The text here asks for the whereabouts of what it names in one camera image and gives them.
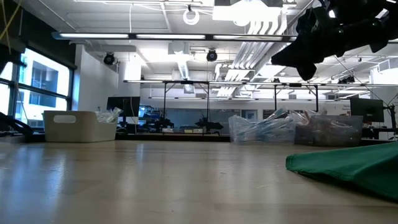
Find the green cloth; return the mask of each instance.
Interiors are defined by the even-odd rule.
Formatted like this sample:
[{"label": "green cloth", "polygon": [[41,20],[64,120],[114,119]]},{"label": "green cloth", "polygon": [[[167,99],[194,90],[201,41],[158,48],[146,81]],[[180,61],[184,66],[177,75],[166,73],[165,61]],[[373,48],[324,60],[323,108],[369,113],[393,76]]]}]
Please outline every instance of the green cloth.
[{"label": "green cloth", "polygon": [[286,169],[398,202],[398,142],[294,154]]}]

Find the ceiling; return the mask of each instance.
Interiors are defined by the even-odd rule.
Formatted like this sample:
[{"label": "ceiling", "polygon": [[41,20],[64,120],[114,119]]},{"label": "ceiling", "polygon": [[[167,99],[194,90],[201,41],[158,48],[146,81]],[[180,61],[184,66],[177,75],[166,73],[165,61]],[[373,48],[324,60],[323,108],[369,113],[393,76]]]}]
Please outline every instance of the ceiling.
[{"label": "ceiling", "polygon": [[[202,2],[204,5],[200,9],[212,10],[214,1],[207,0]],[[297,7],[288,10],[288,24],[309,2],[309,0],[297,0]],[[147,6],[152,9],[132,5],[131,13],[130,5],[75,2],[74,0],[29,0],[23,1],[22,5],[29,12],[60,32],[130,32],[131,29],[131,32],[151,33],[246,34],[249,29],[249,26],[236,26],[231,21],[214,21],[212,16],[204,13],[200,13],[200,20],[196,25],[188,25],[182,19],[185,6],[165,5],[164,7],[167,11],[164,14],[161,6],[157,5]],[[142,69],[142,74],[155,75],[178,70],[177,63],[164,60],[164,56],[168,52],[169,42],[101,40],[92,41],[90,44],[99,46],[134,45],[147,62],[147,66]],[[240,42],[192,41],[189,42],[189,45],[191,48],[190,53],[195,53],[194,59],[187,62],[190,70],[215,70],[216,63],[206,61],[208,49],[216,49],[218,60],[227,62],[233,61],[241,48]],[[100,58],[105,52],[95,52],[95,54]],[[119,58],[129,57],[127,52],[116,53],[116,55]],[[376,54],[373,54],[369,47],[361,47],[345,53],[339,60],[334,57],[326,58],[323,63],[317,65],[318,70],[313,81],[327,82],[331,76],[341,74],[347,68],[353,68],[357,77],[367,80],[369,68],[387,60],[388,57],[396,55],[398,55],[398,45],[388,45]],[[301,80],[294,68],[285,68],[282,72],[284,74],[283,78],[289,78],[290,82]]]}]

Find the computer monitor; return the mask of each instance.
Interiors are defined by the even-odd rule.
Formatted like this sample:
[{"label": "computer monitor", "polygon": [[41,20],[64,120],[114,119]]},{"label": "computer monitor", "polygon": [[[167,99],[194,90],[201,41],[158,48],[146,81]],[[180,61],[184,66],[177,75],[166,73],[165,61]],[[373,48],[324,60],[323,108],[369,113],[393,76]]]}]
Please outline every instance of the computer monitor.
[{"label": "computer monitor", "polygon": [[139,96],[123,96],[123,97],[108,97],[107,110],[113,110],[115,107],[123,110],[119,116],[122,117],[138,117],[139,110]]},{"label": "computer monitor", "polygon": [[384,122],[382,100],[350,98],[351,115],[363,116],[364,122]]}]

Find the window frame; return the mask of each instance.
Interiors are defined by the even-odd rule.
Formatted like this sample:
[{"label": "window frame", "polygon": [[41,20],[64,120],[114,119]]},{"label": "window frame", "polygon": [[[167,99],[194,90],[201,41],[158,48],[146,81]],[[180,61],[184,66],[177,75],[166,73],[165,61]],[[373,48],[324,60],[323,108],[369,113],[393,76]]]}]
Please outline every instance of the window frame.
[{"label": "window frame", "polygon": [[35,49],[31,49],[31,48],[26,48],[26,49],[34,51],[37,54],[41,54],[42,56],[47,57],[48,59],[59,63],[60,65],[66,66],[69,69],[68,94],[67,95],[63,95],[63,94],[59,94],[59,93],[52,92],[52,91],[49,91],[49,90],[44,90],[44,89],[41,89],[41,88],[37,88],[37,87],[31,86],[31,85],[26,85],[26,84],[23,84],[23,83],[19,83],[20,66],[12,64],[12,78],[11,78],[11,80],[0,78],[0,83],[7,85],[9,87],[9,89],[10,89],[8,115],[12,115],[12,117],[15,118],[17,101],[19,100],[18,99],[19,90],[29,90],[29,91],[31,91],[33,93],[40,93],[40,94],[43,94],[43,95],[53,96],[53,97],[56,97],[56,98],[64,99],[67,102],[67,111],[71,110],[72,109],[72,93],[73,93],[73,76],[74,76],[74,73],[75,73],[74,69],[70,68],[68,65],[65,65],[63,63],[60,63],[59,61],[56,61],[56,60],[52,59],[51,57],[48,57],[48,56],[44,55],[42,52],[36,51]]}]

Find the wooden table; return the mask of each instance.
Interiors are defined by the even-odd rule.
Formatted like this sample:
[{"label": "wooden table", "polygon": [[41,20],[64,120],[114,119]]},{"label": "wooden table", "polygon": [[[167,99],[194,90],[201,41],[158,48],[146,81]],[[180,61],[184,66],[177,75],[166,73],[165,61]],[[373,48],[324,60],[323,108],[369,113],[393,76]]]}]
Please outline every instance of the wooden table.
[{"label": "wooden table", "polygon": [[398,207],[285,169],[286,145],[0,144],[0,223],[398,223]]}]

